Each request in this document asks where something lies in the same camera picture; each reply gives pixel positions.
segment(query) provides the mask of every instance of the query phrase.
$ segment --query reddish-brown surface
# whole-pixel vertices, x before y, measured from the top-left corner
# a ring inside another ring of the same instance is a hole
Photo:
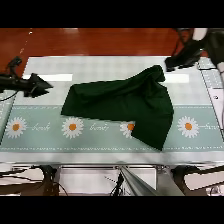
[[[20,75],[30,56],[168,56],[177,39],[171,28],[1,28],[0,71],[16,55]]]

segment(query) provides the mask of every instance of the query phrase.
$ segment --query white rectangle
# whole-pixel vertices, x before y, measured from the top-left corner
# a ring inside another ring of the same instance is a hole
[[[189,83],[188,74],[164,73],[164,75],[166,80],[163,83]]]
[[[44,81],[52,82],[71,82],[73,74],[55,74],[55,75],[38,75]],[[24,75],[23,79],[29,79],[30,75]]]

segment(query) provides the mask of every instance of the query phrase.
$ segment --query red wooden floor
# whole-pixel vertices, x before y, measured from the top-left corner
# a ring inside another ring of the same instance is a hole
[[[171,28],[1,28],[0,71],[15,56],[171,55],[177,33]]]

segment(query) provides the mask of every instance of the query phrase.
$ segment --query table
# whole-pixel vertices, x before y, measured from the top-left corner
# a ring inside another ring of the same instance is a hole
[[[68,117],[60,110],[73,83],[126,79],[155,64],[165,71],[163,56],[62,56],[30,57],[24,76],[37,73],[54,88],[38,98],[18,93],[8,109],[8,127],[25,124],[20,135],[5,131],[0,162],[62,164],[192,164],[224,161],[221,131],[196,66],[166,73],[174,106],[174,120],[162,152],[138,139],[126,138],[122,122],[81,119],[82,134],[72,138],[63,125]],[[177,125],[186,121],[198,126],[193,137],[182,135]]]

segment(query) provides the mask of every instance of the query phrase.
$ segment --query folded fabric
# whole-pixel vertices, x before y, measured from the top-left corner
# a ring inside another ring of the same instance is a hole
[[[161,66],[126,80],[75,84],[61,114],[111,121],[135,121],[131,135],[162,150],[173,120],[173,106]]]

